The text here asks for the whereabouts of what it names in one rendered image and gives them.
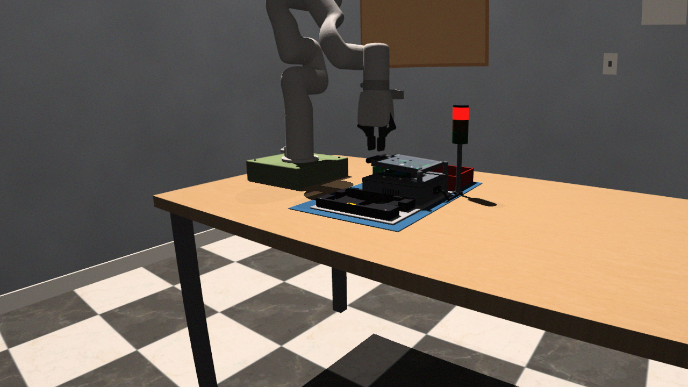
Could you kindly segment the red bin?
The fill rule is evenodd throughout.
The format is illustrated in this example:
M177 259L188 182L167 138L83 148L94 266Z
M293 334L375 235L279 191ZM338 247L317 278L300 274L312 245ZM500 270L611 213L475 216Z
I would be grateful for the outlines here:
M448 174L449 174L449 191L455 191L456 190L456 168L457 166L454 165L449 165L448 167ZM435 173L443 173L443 166L437 169L432 170L432 172ZM468 167L462 167L462 174L461 174L461 188L468 185L469 183L472 183L474 181L474 168L468 168Z

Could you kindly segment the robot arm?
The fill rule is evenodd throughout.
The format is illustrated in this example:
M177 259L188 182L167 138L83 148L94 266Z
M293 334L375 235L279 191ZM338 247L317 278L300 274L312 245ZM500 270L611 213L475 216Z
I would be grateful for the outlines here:
M389 90L389 47L381 42L365 46L346 44L337 28L344 21L342 0L266 0L278 56L288 68L281 78L285 146L283 162L319 161L313 146L313 107L308 95L319 95L328 86L324 54L337 69L363 69L363 90ZM319 42L302 37L289 8L309 11L319 25ZM322 49L322 50L321 50ZM324 51L324 54L322 53ZM403 90L389 90L393 99L404 99Z

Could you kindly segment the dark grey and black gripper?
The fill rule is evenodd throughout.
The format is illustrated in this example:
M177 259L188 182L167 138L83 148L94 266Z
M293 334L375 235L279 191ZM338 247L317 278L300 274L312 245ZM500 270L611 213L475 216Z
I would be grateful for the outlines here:
M360 93L358 128L368 137L368 151L376 148L374 127L378 127L379 134L377 151L385 151L385 137L396 129L393 99L389 90L364 90Z

